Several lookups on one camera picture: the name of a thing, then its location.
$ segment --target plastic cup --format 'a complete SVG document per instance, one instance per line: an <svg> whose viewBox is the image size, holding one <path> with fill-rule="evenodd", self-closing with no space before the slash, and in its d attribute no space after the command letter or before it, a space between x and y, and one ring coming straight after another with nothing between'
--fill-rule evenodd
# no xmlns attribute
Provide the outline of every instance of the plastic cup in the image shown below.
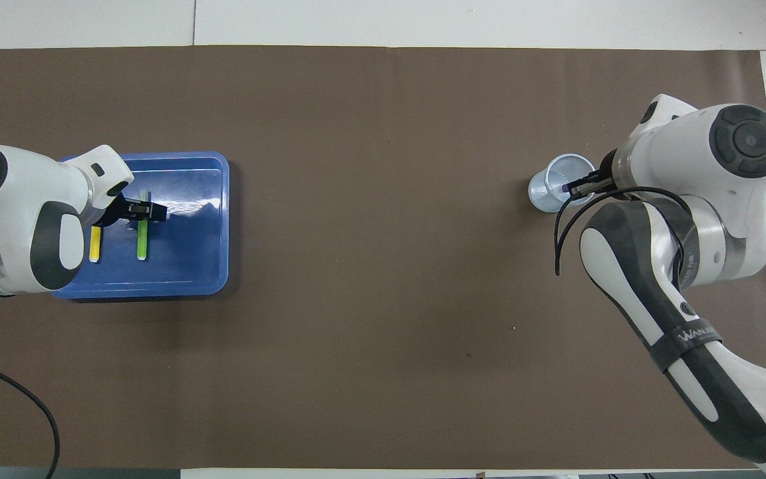
<svg viewBox="0 0 766 479"><path fill-rule="evenodd" d="M557 213L563 202L569 199L569 193L563 191L563 185L581 179L595 172L590 160L577 154L562 154L545 167L542 172L531 178L528 184L528 197L538 210ZM592 194L570 203L572 206L587 203Z"/></svg>

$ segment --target marker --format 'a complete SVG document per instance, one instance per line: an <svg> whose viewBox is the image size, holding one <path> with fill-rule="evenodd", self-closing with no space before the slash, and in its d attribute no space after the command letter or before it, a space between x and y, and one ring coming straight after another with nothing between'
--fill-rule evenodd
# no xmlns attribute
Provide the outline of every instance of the marker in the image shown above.
<svg viewBox="0 0 766 479"><path fill-rule="evenodd" d="M91 263L100 261L100 243L102 242L102 228L98 226L90 227L90 251L88 259Z"/></svg>
<svg viewBox="0 0 766 479"><path fill-rule="evenodd" d="M140 194L141 201L150 200L150 192ZM146 220L138 222L138 260L146 261Z"/></svg>

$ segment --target brown tablecloth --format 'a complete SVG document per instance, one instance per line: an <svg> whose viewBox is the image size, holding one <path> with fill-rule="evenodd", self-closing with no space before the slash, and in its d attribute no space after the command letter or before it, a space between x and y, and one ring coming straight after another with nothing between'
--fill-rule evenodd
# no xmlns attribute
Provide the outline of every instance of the brown tablecloth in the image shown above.
<svg viewBox="0 0 766 479"><path fill-rule="evenodd" d="M527 200L551 158L598 162L658 93L765 104L757 52L0 51L0 143L222 152L232 239L213 297L0 300L0 369L55 413L63 466L748 466L576 241L553 276L554 216ZM766 367L766 269L689 294ZM50 454L0 383L0 466Z"/></svg>

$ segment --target green marker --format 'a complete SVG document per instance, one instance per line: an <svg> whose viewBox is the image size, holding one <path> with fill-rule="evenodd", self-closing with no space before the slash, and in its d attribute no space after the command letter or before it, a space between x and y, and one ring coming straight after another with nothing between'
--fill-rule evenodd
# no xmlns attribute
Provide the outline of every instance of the green marker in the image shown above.
<svg viewBox="0 0 766 479"><path fill-rule="evenodd" d="M152 195L150 192L140 194L141 201L149 201ZM146 220L138 222L138 260L146 261Z"/></svg>

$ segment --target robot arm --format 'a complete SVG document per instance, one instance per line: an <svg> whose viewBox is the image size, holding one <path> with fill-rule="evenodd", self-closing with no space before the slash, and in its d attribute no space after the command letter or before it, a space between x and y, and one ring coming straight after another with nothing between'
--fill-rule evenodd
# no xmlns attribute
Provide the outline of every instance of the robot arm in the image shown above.
<svg viewBox="0 0 766 479"><path fill-rule="evenodd" d="M107 145L66 162L0 145L0 297L69 283L82 264L82 225L133 179Z"/></svg>
<svg viewBox="0 0 766 479"><path fill-rule="evenodd" d="M753 275L766 263L766 113L697 111L659 95L606 160L601 177L578 182L574 196L592 191L587 185L610 189L609 179L611 187L668 189L690 212L645 197L607 204L581 234L584 268L706 430L766 472L766 369L729 351L675 286ZM673 280L677 238L684 258Z"/></svg>

